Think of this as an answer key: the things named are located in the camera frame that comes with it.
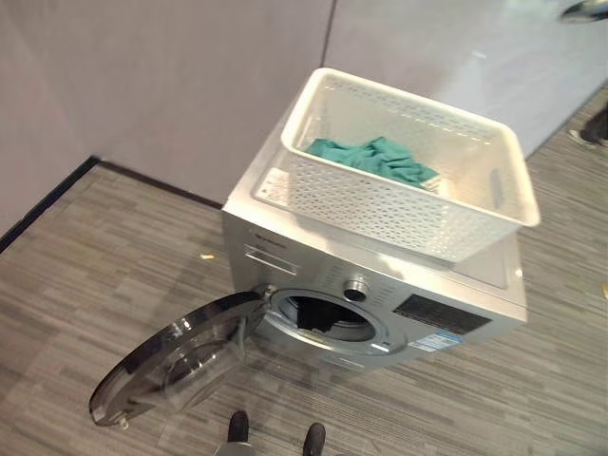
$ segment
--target washing machine door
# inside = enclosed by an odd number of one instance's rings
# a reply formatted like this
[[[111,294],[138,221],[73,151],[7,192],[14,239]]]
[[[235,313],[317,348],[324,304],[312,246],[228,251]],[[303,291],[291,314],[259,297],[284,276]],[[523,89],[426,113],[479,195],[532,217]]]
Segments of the washing machine door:
[[[132,351],[102,380],[88,407],[96,425],[121,425],[153,407],[183,410],[209,396],[244,362],[243,341],[266,302],[231,294],[174,321]]]

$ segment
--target gray wall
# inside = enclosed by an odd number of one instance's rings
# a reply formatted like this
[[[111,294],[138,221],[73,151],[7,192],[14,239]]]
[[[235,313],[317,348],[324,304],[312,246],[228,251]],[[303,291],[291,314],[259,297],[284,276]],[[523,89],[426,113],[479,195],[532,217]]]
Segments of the gray wall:
[[[327,66],[511,125],[526,153],[606,77],[570,3],[340,0]],[[91,154],[224,201],[321,59],[331,0],[0,0],[0,233]]]
[[[529,155],[608,77],[608,21],[573,0],[339,0],[327,66],[511,126]]]
[[[330,0],[0,0],[0,233],[91,154],[224,201]]]

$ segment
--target label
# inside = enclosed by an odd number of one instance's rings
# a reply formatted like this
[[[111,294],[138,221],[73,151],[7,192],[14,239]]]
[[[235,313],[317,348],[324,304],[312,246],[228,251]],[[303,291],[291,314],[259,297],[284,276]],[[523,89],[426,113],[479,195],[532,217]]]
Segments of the label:
[[[463,338],[460,335],[441,330],[435,332],[435,334],[418,339],[415,342],[409,342],[408,345],[415,349],[424,350],[425,352],[436,352],[438,350],[448,349],[462,343]]]
[[[289,184],[289,173],[278,168],[271,168],[259,186],[256,197],[267,200],[279,206],[287,206],[287,185]]]

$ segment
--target washing machine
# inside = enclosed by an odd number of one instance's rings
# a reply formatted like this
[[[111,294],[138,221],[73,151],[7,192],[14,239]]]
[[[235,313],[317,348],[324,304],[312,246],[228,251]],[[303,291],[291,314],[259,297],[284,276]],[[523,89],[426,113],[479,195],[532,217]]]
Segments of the washing machine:
[[[281,128],[222,209],[237,292],[174,321],[122,360],[91,396],[97,425],[126,428],[153,407],[196,404],[242,365],[250,336],[301,359],[366,371],[484,342],[525,322],[515,236],[451,264],[295,215],[287,210]]]

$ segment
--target teal cloth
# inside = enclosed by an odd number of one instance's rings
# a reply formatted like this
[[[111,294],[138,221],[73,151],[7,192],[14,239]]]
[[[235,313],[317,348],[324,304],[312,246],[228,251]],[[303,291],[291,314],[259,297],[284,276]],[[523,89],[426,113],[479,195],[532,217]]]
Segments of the teal cloth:
[[[434,170],[417,162],[405,147],[383,137],[361,145],[342,145],[319,139],[314,140],[307,152],[423,189],[422,182],[437,176]]]

